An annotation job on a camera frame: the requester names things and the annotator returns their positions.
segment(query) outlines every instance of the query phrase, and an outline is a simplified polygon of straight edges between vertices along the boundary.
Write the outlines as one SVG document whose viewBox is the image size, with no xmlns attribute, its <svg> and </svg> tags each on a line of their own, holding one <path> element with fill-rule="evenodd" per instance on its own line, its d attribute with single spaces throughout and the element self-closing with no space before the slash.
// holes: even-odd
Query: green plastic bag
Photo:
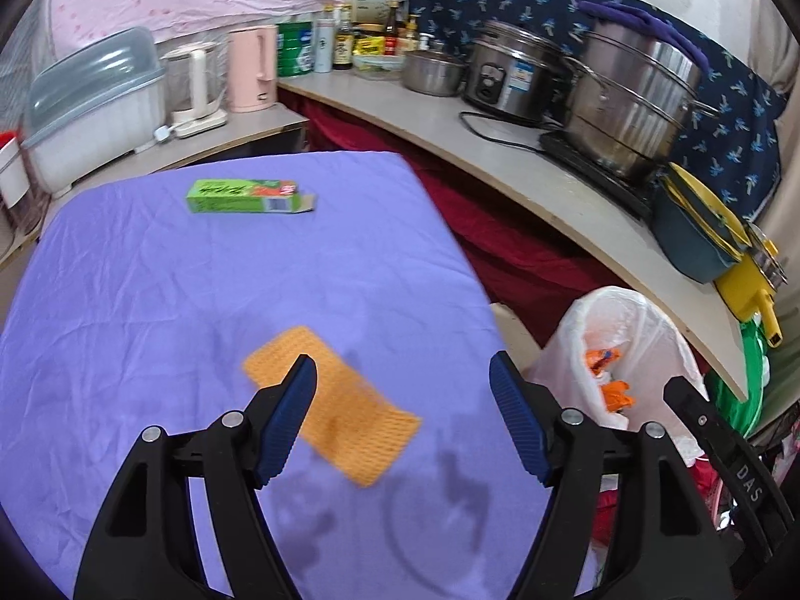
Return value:
<svg viewBox="0 0 800 600">
<path fill-rule="evenodd" d="M 731 389 L 711 370 L 705 375 L 705 388 L 720 415 L 735 431 L 748 437 L 761 419 L 764 401 L 764 355 L 767 338 L 761 325 L 754 320 L 741 323 L 741 344 L 745 353 L 747 373 L 747 401 L 739 401 Z"/>
</svg>

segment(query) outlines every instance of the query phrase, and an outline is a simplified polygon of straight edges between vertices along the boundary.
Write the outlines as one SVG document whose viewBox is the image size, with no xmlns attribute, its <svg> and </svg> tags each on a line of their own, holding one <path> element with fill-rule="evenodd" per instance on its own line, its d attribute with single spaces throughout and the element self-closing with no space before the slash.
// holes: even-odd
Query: blue gripper pad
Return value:
<svg viewBox="0 0 800 600">
<path fill-rule="evenodd" d="M 511 434 L 525 471 L 545 484 L 551 471 L 547 460 L 547 438 L 519 387 L 527 386 L 505 352 L 489 362 L 489 386 L 500 409 L 505 428 Z"/>
<path fill-rule="evenodd" d="M 269 423 L 261 431 L 261 456 L 255 471 L 263 484 L 275 478 L 287 464 L 306 413 L 317 391 L 317 366 L 306 358 L 286 387 Z"/>
</svg>

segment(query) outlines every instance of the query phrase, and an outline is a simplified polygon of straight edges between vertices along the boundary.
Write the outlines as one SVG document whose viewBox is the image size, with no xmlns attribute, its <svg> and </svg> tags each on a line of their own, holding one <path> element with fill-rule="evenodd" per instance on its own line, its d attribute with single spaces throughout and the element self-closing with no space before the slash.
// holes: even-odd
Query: pink electric kettle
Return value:
<svg viewBox="0 0 800 600">
<path fill-rule="evenodd" d="M 237 29 L 228 34 L 228 110 L 249 113 L 278 100 L 278 28 Z"/>
</svg>

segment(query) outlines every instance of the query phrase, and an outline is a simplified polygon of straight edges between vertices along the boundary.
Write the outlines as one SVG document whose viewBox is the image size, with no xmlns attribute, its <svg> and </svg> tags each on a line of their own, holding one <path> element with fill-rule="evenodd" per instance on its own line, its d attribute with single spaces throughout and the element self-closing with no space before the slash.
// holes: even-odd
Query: green can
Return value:
<svg viewBox="0 0 800 600">
<path fill-rule="evenodd" d="M 311 22 L 285 22 L 277 25 L 277 75 L 296 77 L 308 74 L 313 66 Z"/>
</svg>

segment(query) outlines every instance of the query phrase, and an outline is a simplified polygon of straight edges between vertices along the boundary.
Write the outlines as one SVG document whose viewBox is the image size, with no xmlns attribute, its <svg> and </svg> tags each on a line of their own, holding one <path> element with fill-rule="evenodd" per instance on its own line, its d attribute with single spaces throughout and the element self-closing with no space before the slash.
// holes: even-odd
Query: navy blue patterned fabric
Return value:
<svg viewBox="0 0 800 600">
<path fill-rule="evenodd" d="M 487 19 L 529 29 L 551 39 L 567 54 L 580 56 L 583 35 L 594 21 L 578 11 L 579 1 L 409 0 L 409 11 L 420 16 L 420 31 L 435 34 L 458 56 L 467 54 Z M 709 186 L 733 212 L 754 218 L 780 179 L 775 120 L 786 107 L 786 98 L 724 47 L 648 3 L 587 1 L 621 2 L 652 11 L 705 53 L 711 72 L 698 88 L 698 99 L 722 114 L 712 119 L 693 113 L 670 158 Z"/>
</svg>

